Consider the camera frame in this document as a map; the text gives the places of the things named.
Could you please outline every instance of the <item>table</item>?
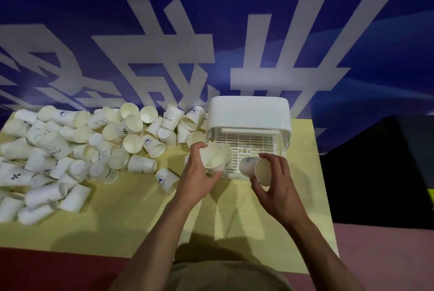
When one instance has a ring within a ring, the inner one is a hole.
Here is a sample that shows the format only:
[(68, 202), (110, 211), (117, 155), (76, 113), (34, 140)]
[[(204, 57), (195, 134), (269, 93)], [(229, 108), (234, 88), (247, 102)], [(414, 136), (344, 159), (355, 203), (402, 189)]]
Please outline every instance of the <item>table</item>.
[[(286, 153), (297, 191), (309, 217), (338, 253), (327, 193), (311, 120), (292, 120)], [(0, 142), (10, 139), (0, 133)], [(186, 146), (167, 149), (158, 168), (181, 174)], [(131, 257), (173, 197), (166, 196), (153, 175), (123, 171), (109, 185), (92, 188), (79, 214), (58, 211), (36, 226), (0, 225), (0, 247)], [(307, 273), (285, 229), (260, 206), (249, 181), (219, 180), (189, 215), (175, 259), (245, 259), (281, 272)]]

